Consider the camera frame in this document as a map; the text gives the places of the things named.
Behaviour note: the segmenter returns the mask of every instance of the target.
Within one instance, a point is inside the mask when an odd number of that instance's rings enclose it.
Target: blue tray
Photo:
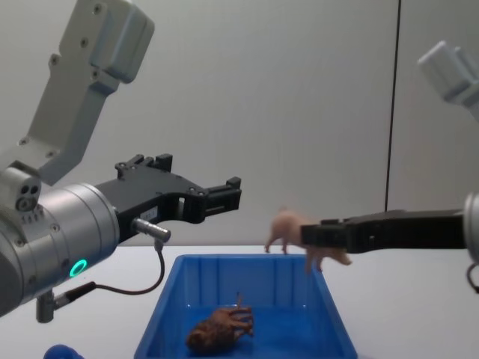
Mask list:
[[[357,358],[323,275],[283,254],[178,257],[135,359],[193,358],[186,336],[237,293],[254,315],[254,337],[215,358]]]

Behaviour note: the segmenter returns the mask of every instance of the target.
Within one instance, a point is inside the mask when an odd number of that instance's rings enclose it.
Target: white wall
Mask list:
[[[440,100],[416,61],[440,40],[479,61],[479,1],[404,0],[389,209],[462,208],[479,190],[479,124]]]
[[[383,209],[396,1],[137,4],[156,23],[143,67],[59,185],[115,178],[136,153],[172,153],[199,185],[242,177],[238,212],[164,224],[176,245],[263,244],[283,204],[318,218]],[[2,2],[0,150],[26,133],[73,5]]]

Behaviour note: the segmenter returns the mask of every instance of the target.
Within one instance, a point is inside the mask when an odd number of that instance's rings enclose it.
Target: toy pig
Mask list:
[[[270,234],[265,251],[269,253],[269,247],[278,239],[282,240],[282,251],[287,254],[287,246],[295,245],[306,250],[306,272],[310,273],[313,261],[316,260],[318,271],[322,271],[324,258],[332,258],[335,261],[348,266],[351,264],[346,251],[338,248],[320,248],[311,245],[303,245],[301,242],[301,226],[307,224],[316,224],[310,218],[306,218],[294,211],[281,207],[279,213],[274,217],[271,223]]]

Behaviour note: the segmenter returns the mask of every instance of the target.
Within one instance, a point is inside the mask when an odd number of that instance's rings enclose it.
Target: plastic toy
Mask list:
[[[186,338],[186,345],[195,354],[212,355],[230,350],[245,334],[253,337],[253,314],[251,307],[241,306],[237,295],[237,305],[222,307],[199,322]]]
[[[281,239],[284,254],[287,254],[288,245],[296,245],[306,250],[305,270],[307,273],[311,273],[314,261],[316,261],[317,270],[322,271],[321,265],[324,258],[327,257],[345,266],[351,264],[351,260],[343,248],[317,247],[302,243],[302,227],[316,223],[317,221],[306,218],[286,207],[281,207],[279,213],[272,220],[269,238],[264,246],[265,252],[269,253],[269,247],[276,240]]]

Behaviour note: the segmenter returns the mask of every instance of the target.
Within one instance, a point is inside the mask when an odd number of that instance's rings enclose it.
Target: bolt hole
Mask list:
[[[80,46],[85,48],[88,45],[88,39],[86,37],[83,37],[82,40],[80,41]]]

